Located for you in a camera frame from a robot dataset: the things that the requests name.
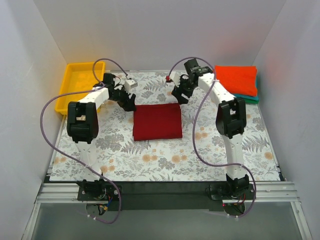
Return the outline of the dark red t shirt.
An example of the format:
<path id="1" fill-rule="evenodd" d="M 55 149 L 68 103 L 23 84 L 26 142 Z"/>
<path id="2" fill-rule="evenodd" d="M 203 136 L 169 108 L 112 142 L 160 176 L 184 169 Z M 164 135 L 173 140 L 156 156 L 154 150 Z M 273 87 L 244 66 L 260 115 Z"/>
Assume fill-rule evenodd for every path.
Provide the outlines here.
<path id="1" fill-rule="evenodd" d="M 182 113 L 178 103 L 137 105 L 133 113 L 135 141 L 181 139 Z"/>

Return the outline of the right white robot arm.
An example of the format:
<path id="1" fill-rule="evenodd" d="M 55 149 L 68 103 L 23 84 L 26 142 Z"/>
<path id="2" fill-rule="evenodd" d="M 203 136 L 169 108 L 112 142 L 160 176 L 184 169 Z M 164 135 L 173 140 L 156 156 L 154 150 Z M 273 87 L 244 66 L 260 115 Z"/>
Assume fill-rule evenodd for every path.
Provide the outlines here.
<path id="1" fill-rule="evenodd" d="M 198 57 L 183 58 L 186 74 L 178 75 L 169 71 L 165 80 L 173 82 L 171 94 L 180 105 L 187 104 L 196 88 L 205 91 L 217 107 L 215 126 L 222 136 L 227 162 L 226 194 L 237 199 L 249 189 L 250 171 L 244 165 L 242 148 L 243 134 L 247 125 L 246 103 L 241 97 L 235 97 L 220 83 L 214 68 L 210 65 L 201 67 Z"/>

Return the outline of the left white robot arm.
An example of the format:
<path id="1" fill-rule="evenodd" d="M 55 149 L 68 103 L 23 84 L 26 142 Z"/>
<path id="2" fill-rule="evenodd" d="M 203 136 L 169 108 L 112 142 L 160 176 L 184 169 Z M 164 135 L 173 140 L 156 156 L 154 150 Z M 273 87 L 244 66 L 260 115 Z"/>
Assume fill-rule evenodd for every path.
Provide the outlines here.
<path id="1" fill-rule="evenodd" d="M 104 186 L 102 171 L 98 165 L 96 138 L 99 133 L 98 108 L 111 100 L 126 112 L 136 110 L 135 94 L 131 90 L 138 86 L 132 78 L 116 80 L 112 73 L 105 73 L 103 80 L 95 84 L 91 92 L 78 101 L 71 101 L 67 107 L 67 134 L 79 151 L 79 160 L 95 178 L 79 182 L 83 193 L 95 200 L 105 200 L 110 195 Z"/>

